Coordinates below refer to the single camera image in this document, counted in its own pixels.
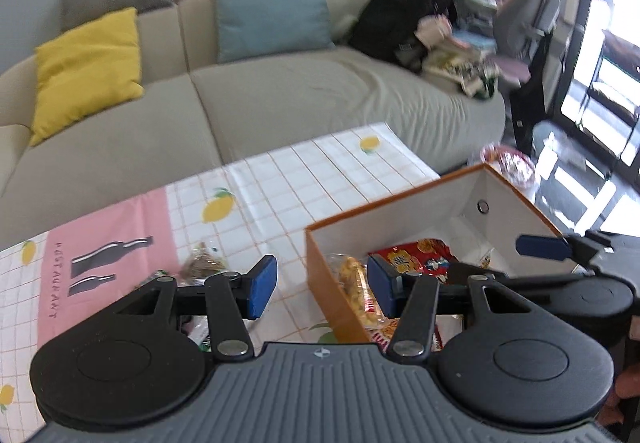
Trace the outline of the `black jacket on chair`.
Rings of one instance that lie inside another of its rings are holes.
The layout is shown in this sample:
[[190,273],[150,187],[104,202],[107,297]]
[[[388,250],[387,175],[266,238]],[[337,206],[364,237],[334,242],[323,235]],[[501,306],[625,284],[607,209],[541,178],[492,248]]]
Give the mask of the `black jacket on chair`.
[[532,155],[535,126],[547,118],[544,68],[551,43],[552,33],[546,33],[538,42],[535,55],[528,66],[528,80],[509,94],[516,148],[526,156]]

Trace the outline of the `red fries snack bag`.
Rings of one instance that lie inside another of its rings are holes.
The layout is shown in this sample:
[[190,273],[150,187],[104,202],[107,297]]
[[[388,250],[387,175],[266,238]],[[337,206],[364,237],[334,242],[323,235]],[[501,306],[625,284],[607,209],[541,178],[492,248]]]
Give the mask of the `red fries snack bag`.
[[347,307],[339,307],[331,319],[335,339],[343,343],[376,343],[382,352],[390,346],[399,319],[382,311],[368,282],[366,263],[344,253],[331,253],[326,262]]

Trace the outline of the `yellow cushion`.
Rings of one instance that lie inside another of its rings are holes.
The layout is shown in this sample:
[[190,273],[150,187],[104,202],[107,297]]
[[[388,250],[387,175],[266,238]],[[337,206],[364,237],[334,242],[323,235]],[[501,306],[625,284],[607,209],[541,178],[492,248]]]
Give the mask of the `yellow cushion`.
[[143,96],[137,10],[107,13],[35,48],[36,105],[29,144]]

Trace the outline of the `grey desk chair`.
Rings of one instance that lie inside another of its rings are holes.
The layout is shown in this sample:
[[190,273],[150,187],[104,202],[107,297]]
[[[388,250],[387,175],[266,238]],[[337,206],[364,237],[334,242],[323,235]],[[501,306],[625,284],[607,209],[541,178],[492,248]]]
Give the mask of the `grey desk chair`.
[[519,87],[530,77],[538,44],[554,31],[561,0],[506,0],[492,19],[497,51],[491,59],[501,79]]

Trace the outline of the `stack of books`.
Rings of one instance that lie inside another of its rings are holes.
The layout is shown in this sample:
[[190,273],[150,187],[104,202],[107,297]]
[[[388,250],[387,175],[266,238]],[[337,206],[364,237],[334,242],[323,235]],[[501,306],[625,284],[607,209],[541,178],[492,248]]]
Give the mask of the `stack of books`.
[[497,52],[495,40],[463,29],[454,29],[449,37],[442,40],[439,47],[477,60]]

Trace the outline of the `dark green snack packet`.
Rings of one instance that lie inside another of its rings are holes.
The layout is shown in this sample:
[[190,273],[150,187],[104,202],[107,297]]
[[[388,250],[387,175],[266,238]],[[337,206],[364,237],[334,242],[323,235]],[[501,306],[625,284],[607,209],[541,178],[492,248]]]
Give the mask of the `dark green snack packet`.
[[153,272],[152,274],[150,274],[149,276],[147,276],[145,279],[142,279],[142,281],[140,281],[140,283],[134,285],[134,287],[132,287],[132,289],[137,290],[140,289],[142,287],[144,287],[145,285],[148,285],[150,283],[152,283],[152,281],[160,281],[161,283],[166,283],[166,281],[175,281],[176,278],[174,275],[164,271],[164,270],[157,270],[155,272]]

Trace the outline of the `orange cardboard box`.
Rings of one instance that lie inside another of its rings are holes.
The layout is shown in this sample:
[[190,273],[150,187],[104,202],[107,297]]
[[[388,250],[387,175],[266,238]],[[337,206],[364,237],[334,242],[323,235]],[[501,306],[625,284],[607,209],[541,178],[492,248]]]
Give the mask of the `orange cardboard box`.
[[385,347],[396,324],[382,315],[382,300],[343,283],[347,261],[380,255],[401,273],[431,273],[445,284],[453,262],[511,277],[574,271],[570,261],[519,255],[522,234],[561,233],[496,169],[477,165],[308,226],[308,286],[337,341]]

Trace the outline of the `red foil snack bag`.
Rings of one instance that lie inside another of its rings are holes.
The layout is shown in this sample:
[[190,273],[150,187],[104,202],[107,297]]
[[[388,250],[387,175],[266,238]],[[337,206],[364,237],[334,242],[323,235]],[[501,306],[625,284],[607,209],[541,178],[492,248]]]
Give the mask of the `red foil snack bag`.
[[370,252],[370,255],[379,255],[400,274],[430,275],[442,283],[448,279],[450,264],[458,262],[448,245],[438,238],[422,238]]

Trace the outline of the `printed tote bag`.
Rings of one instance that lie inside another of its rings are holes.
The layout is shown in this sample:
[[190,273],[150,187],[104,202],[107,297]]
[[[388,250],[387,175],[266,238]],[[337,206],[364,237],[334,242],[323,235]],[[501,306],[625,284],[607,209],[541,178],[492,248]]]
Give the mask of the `printed tote bag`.
[[498,86],[500,68],[494,62],[473,59],[469,55],[437,49],[423,62],[427,75],[452,82],[468,98],[491,99]]

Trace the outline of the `teal cushion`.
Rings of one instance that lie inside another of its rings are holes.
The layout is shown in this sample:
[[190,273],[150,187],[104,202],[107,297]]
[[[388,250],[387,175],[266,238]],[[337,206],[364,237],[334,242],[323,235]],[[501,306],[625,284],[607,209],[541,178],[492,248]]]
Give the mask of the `teal cushion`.
[[331,49],[326,0],[216,0],[218,62]]

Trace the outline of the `beige sofa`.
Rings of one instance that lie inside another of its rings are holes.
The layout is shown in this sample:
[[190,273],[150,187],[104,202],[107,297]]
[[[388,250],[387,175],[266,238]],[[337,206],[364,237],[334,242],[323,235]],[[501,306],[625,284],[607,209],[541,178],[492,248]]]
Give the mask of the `beige sofa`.
[[440,174],[503,136],[506,109],[342,44],[369,0],[328,0],[329,50],[218,60],[216,0],[141,15],[144,92],[30,144],[37,67],[1,77],[1,244],[208,169],[385,122]]

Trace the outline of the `silver spicy strips packet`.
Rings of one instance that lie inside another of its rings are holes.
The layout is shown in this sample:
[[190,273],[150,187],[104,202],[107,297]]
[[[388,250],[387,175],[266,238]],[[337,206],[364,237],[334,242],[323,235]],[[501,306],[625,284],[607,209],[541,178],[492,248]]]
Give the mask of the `silver spicy strips packet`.
[[198,346],[203,352],[209,352],[212,350],[209,337],[208,319],[205,315],[194,315],[186,321],[182,327],[182,332],[191,341]]

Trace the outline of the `pink white patterned tablecloth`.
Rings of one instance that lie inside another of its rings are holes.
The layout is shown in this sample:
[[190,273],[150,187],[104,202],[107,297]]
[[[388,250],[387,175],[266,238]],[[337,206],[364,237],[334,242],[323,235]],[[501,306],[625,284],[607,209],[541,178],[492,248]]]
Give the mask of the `pink white patterned tablecloth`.
[[2,440],[25,441],[41,427],[28,377],[40,345],[149,279],[177,276],[198,248],[238,272],[277,258],[277,288],[250,325],[254,345],[332,341],[306,284],[306,227],[435,178],[375,124],[202,172],[4,249]]

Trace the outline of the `black backpack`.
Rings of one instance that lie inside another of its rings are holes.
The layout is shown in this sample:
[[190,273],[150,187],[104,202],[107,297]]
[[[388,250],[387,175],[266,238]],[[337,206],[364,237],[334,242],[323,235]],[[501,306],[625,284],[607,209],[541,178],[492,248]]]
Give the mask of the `black backpack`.
[[454,24],[454,0],[370,0],[347,43],[369,58],[418,74],[428,55],[428,47],[416,36],[422,18],[448,18]]

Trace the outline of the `brown nuts clear packet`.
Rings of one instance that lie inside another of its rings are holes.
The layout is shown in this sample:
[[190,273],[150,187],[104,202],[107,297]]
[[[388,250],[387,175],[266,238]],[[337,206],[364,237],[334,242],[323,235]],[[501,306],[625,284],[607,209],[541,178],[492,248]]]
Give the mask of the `brown nuts clear packet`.
[[183,263],[179,278],[183,285],[203,285],[207,278],[228,270],[226,260],[218,249],[210,247],[204,241],[196,244]]

